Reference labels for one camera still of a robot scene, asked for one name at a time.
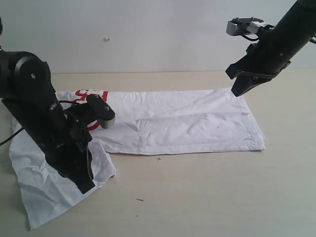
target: white cloth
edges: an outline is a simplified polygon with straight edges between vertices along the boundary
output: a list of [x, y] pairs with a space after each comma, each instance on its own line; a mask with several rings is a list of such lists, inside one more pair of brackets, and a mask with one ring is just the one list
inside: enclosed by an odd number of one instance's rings
[[[88, 94], [100, 94], [115, 111], [116, 123], [106, 130], [98, 123], [89, 125], [96, 187], [85, 195], [45, 162], [44, 154], [25, 131], [13, 139], [9, 155], [31, 229], [67, 211], [116, 173], [107, 152], [158, 155], [265, 149], [264, 135], [246, 102], [229, 88], [56, 94], [59, 100], [77, 102], [85, 102]], [[20, 127], [13, 120], [14, 131]]]

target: table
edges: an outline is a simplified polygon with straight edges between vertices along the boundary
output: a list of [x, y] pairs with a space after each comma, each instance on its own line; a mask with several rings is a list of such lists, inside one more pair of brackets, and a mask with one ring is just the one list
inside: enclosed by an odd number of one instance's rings
[[[316, 70], [285, 70], [245, 94], [263, 152], [112, 154], [115, 178], [29, 231], [6, 144], [0, 148], [3, 237], [280, 237], [316, 234]], [[224, 72], [52, 75], [56, 90], [199, 90], [231, 86]], [[0, 105], [0, 141], [11, 134]]]

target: white wall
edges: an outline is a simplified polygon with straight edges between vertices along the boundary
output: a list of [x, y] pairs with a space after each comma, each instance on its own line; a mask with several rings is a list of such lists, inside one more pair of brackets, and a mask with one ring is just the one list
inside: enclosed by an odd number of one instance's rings
[[[226, 34], [228, 20], [255, 16], [276, 24], [294, 2], [2, 0], [0, 42], [35, 53], [54, 73], [225, 70], [249, 45]], [[315, 52], [306, 46], [291, 67], [315, 68]]]

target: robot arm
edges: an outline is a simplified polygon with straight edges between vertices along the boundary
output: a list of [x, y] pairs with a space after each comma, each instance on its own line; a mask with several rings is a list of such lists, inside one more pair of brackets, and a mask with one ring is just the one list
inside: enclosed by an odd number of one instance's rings
[[83, 194], [95, 186], [88, 149], [92, 137], [86, 125], [97, 120], [108, 128], [115, 119], [115, 113], [100, 96], [89, 95], [87, 103], [64, 110], [56, 98], [46, 62], [29, 52], [1, 49], [0, 98], [51, 167], [73, 181]]
[[[228, 22], [226, 32], [258, 40], [248, 47], [243, 58], [226, 69], [231, 79], [236, 78], [233, 94], [241, 96], [275, 78], [309, 41], [316, 43], [316, 1], [296, 1], [275, 27], [257, 18], [235, 18]], [[253, 34], [258, 38], [248, 37]]]

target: cloth fold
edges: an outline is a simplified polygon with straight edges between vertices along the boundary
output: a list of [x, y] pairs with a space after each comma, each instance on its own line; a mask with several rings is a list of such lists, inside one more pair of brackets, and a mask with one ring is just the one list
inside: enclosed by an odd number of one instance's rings
[[[115, 175], [108, 153], [161, 155], [265, 149], [264, 134], [244, 98], [235, 97], [229, 88], [56, 93], [59, 100], [79, 103], [85, 103], [89, 94], [99, 94], [107, 101], [116, 113], [116, 123], [106, 130], [97, 122], [88, 125], [93, 138], [89, 149], [96, 187], [87, 194], [82, 195], [46, 163], [44, 154], [25, 131], [12, 140], [9, 156], [31, 229], [69, 210]], [[14, 132], [19, 128], [21, 125], [13, 119]]]

